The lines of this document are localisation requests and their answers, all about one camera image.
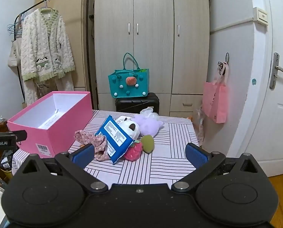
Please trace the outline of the white light switch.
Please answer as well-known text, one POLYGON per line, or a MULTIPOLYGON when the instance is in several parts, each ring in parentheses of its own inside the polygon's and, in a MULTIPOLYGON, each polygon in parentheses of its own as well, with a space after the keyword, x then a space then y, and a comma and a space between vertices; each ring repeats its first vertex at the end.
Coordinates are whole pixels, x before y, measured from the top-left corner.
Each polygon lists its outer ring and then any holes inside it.
POLYGON ((254 7, 253 8, 253 21, 257 22, 258 24, 268 26, 269 21, 268 21, 267 12, 258 7, 254 7))

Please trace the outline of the black suitcase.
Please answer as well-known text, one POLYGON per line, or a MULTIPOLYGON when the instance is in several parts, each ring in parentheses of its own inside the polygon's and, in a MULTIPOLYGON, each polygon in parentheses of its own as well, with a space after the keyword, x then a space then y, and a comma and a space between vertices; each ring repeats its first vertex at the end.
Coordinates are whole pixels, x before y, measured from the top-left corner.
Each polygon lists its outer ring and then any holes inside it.
POLYGON ((139 114, 141 110, 151 107, 153 112, 159 114, 160 100, 155 93, 149 93, 146 97, 117 98, 116 111, 139 114))

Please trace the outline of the beige wooden wardrobe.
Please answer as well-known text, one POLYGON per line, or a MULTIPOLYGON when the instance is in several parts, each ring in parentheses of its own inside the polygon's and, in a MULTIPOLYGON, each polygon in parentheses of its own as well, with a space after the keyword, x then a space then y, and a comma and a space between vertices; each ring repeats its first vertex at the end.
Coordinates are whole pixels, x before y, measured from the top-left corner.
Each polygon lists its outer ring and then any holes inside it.
POLYGON ((116 109, 108 76, 147 68, 159 114, 189 117, 201 105, 209 54, 209 0, 95 0, 99 108, 116 109))

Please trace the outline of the red strawberry plush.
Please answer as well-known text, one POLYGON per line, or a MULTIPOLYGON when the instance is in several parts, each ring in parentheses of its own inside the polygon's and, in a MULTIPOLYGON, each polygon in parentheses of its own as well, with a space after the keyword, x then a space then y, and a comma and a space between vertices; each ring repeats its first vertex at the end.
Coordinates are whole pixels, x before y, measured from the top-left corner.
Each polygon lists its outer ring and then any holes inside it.
POLYGON ((141 157, 142 153, 142 143, 140 141, 135 142, 133 146, 130 146, 126 153, 121 157, 124 160, 134 162, 141 157))

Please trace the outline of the pink cardboard box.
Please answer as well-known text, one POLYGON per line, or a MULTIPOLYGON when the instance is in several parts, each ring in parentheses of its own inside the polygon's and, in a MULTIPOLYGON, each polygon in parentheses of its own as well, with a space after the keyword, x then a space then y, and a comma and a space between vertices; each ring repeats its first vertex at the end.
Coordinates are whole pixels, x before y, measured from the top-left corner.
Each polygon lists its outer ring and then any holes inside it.
POLYGON ((53 158, 69 150, 75 132, 84 129, 92 117, 90 92, 53 91, 10 118, 7 126, 10 131, 26 131, 21 150, 53 158))

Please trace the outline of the cream knitted cardigan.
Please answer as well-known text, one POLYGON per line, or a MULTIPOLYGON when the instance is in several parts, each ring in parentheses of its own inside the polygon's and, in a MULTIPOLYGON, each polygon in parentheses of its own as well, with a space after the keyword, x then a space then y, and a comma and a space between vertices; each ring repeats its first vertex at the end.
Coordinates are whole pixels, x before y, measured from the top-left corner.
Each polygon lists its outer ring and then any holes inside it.
POLYGON ((41 86, 55 84, 59 91, 73 91, 75 63, 62 15, 55 9, 41 8, 23 22, 21 76, 25 103, 41 97, 41 86))

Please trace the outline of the purple plush toy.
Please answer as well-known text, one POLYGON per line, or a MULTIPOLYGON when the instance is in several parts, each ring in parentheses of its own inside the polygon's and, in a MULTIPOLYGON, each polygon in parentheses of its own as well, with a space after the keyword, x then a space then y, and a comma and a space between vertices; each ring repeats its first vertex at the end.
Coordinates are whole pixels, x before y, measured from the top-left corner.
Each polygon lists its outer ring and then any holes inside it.
POLYGON ((152 115, 146 118, 142 114, 136 114, 133 116, 133 118, 131 118, 131 120, 139 125, 142 136, 151 135, 152 137, 155 137, 160 128, 162 128, 164 125, 163 121, 158 120, 152 115))

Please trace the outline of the white door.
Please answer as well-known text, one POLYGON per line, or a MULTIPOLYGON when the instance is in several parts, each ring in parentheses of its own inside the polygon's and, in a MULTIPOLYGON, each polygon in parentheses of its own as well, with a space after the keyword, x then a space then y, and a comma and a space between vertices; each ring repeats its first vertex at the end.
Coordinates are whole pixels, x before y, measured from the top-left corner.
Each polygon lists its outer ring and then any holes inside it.
POLYGON ((283 174, 283 0, 264 1, 268 25, 255 24, 248 94, 227 154, 252 154, 272 177, 283 174))

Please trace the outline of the white mesh bath sponge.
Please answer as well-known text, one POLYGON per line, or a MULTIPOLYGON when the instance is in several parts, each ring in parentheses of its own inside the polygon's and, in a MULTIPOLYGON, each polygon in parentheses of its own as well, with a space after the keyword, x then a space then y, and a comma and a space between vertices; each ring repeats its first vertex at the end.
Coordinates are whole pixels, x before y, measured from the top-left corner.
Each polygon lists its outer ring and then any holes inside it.
POLYGON ((153 113, 153 107, 147 107, 147 108, 140 111, 140 114, 145 116, 145 117, 148 117, 152 113, 153 113))

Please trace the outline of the pink floral scrunchie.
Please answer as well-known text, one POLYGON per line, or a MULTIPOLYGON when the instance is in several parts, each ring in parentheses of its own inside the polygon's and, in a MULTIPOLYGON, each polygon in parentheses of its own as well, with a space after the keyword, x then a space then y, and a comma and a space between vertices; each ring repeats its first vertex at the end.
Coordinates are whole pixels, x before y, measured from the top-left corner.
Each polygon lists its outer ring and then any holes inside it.
POLYGON ((95 135, 94 133, 85 130, 75 132, 74 138, 80 143, 80 147, 92 144, 95 149, 95 159, 98 161, 109 160, 107 149, 107 139, 104 135, 95 135))

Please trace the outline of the blue wet wipes pack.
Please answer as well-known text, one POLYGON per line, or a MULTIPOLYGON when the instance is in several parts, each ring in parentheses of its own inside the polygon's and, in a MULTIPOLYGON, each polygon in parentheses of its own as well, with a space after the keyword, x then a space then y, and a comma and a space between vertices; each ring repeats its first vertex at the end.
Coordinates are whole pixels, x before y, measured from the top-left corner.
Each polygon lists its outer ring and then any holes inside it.
POLYGON ((134 140, 130 137, 109 115, 100 126, 96 135, 104 135, 107 141, 107 152, 112 163, 116 163, 133 144, 134 140))

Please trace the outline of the white panda plush toy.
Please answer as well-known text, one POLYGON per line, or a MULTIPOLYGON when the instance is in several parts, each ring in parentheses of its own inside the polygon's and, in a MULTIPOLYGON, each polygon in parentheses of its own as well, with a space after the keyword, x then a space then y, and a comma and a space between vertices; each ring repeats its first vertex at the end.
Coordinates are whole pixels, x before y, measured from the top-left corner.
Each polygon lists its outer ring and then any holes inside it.
POLYGON ((120 116, 115 121, 133 140, 139 138, 141 134, 140 127, 135 121, 131 120, 130 117, 120 116))

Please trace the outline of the blue round door sticker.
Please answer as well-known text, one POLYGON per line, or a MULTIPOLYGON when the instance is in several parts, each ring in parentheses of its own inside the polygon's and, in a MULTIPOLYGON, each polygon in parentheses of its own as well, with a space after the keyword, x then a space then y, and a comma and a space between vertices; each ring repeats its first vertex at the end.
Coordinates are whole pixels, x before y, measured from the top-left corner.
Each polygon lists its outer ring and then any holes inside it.
POLYGON ((252 85, 254 86, 256 85, 256 83, 257 83, 256 79, 252 79, 252 85))

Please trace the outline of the black clothes rack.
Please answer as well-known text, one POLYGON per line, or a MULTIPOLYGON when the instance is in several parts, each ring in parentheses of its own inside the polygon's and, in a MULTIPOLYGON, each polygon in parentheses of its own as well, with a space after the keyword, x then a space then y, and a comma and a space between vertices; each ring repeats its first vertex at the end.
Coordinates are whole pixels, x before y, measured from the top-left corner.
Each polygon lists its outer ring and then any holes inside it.
POLYGON ((26 105, 51 91, 91 91, 91 1, 35 0, 26 9, 20 62, 26 105))

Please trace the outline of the teal felt handbag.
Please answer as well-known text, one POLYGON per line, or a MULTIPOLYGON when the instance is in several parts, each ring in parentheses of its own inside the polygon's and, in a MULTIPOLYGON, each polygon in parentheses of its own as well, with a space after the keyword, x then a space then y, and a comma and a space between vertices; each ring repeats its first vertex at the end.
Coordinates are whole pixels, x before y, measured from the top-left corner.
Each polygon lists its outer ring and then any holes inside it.
POLYGON ((108 75, 110 93, 113 98, 138 98, 149 94, 150 71, 148 68, 140 68, 138 62, 129 52, 123 56, 123 69, 115 70, 108 75), (127 56, 130 56, 136 69, 126 68, 127 56))

